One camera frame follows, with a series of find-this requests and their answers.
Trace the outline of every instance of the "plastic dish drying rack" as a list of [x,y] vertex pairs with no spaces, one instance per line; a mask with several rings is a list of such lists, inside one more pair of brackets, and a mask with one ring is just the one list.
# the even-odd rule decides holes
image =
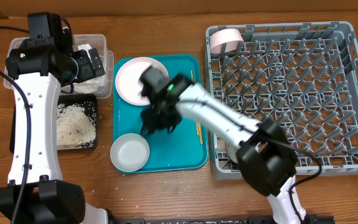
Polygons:
[[[211,54],[209,38],[235,28],[244,44]],[[323,175],[358,174],[358,45],[348,22],[212,26],[206,31],[208,91],[252,118],[280,122],[289,142],[309,150]],[[209,134],[211,172],[240,179],[227,145]],[[298,155],[298,174],[318,166]]]

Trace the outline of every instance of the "blue tray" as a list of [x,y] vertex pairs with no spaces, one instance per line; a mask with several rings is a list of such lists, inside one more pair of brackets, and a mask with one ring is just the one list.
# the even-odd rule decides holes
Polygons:
[[[171,78],[178,73],[191,78],[191,70],[196,82],[201,82],[200,66],[192,55],[163,55],[151,57],[160,61]],[[127,61],[133,58],[124,58],[114,66],[115,80],[118,70]],[[142,119],[140,112],[148,106],[135,106],[124,101],[113,85],[112,110],[112,140],[113,142],[123,134],[140,134]],[[150,157],[140,170],[131,173],[159,172],[170,170],[197,169],[202,167],[208,159],[208,145],[206,129],[201,127],[203,144],[197,136],[195,121],[183,118],[172,134],[167,130],[156,131],[150,136],[144,136],[150,146]]]

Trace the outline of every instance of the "plastic box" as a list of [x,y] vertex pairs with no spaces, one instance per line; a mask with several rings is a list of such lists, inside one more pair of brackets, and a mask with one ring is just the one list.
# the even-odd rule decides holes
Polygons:
[[[211,54],[209,38],[235,28],[236,50]],[[348,22],[212,26],[206,30],[207,90],[232,109],[281,124],[292,146],[312,152],[323,175],[358,174],[358,44]],[[211,172],[240,179],[227,145],[208,136]],[[298,155],[298,174],[318,166]]]
[[[11,42],[11,46],[9,47],[7,55],[9,56],[9,53],[11,49],[16,49],[20,46],[22,41],[26,39],[27,37],[20,37],[15,38]],[[74,84],[74,94],[76,93],[93,93],[98,99],[105,99],[109,98],[111,95],[111,87],[112,87],[112,72],[109,71],[109,69],[113,69],[114,66],[114,59],[113,54],[111,51],[107,49],[106,45],[106,38],[102,34],[77,34],[74,35],[75,40],[75,46],[74,50],[78,50],[79,45],[83,44],[90,44],[91,47],[96,48],[99,52],[100,59],[103,63],[104,70],[106,71],[106,74],[104,78],[97,78],[97,82],[92,82],[91,80],[88,80],[84,83],[76,83]],[[4,80],[4,87],[7,89],[12,89],[12,85]],[[70,91],[70,86],[64,86],[62,87],[62,90]]]

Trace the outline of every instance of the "wooden table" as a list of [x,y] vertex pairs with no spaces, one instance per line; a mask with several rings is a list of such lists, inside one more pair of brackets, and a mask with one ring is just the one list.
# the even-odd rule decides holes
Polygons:
[[[205,30],[213,25],[273,22],[349,21],[358,40],[358,12],[293,12],[195,16],[70,18],[75,34],[104,34],[114,61],[124,57],[192,54],[203,64]],[[26,19],[0,20],[0,26],[27,28]],[[0,69],[9,44],[23,34],[0,30]],[[93,151],[60,152],[64,180],[80,185],[86,201],[109,208],[118,218],[228,218],[271,214],[265,197],[243,180],[216,180],[209,162],[199,170],[122,175],[109,158],[112,98],[99,104],[99,145]],[[0,77],[0,187],[11,168],[9,152],[14,100]],[[321,177],[298,187],[310,214],[334,215],[337,223],[358,223],[358,176]],[[0,213],[0,223],[9,223]]]

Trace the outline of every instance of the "chopsticks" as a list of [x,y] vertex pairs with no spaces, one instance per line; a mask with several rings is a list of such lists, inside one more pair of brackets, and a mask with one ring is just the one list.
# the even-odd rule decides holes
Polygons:
[[[193,77],[193,71],[192,70],[190,71],[191,71],[191,81],[193,83],[196,83],[196,80]],[[203,144],[203,133],[201,132],[201,123],[198,121],[196,121],[196,130],[197,130],[197,136],[200,137],[200,144]]]

